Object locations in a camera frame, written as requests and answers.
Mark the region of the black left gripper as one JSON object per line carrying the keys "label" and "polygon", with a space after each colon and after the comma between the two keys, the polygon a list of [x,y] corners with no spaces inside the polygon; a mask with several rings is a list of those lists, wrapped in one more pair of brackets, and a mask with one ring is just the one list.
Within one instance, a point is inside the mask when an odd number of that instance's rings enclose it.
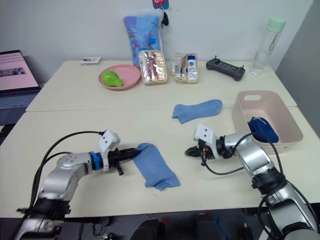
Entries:
{"label": "black left gripper", "polygon": [[122,176],[124,174],[122,167],[120,166],[121,161],[133,159],[141,153],[141,150],[137,148],[127,148],[119,150],[116,148],[114,151],[108,153],[108,168],[116,169],[118,174]]}

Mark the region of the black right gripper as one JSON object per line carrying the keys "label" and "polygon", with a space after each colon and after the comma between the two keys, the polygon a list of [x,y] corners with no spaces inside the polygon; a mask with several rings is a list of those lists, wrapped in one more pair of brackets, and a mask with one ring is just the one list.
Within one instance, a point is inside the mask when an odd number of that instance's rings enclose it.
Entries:
{"label": "black right gripper", "polygon": [[205,166],[207,160],[213,160],[215,158],[212,149],[203,140],[198,140],[197,146],[189,147],[185,151],[185,155],[194,158],[201,157],[202,166]]}

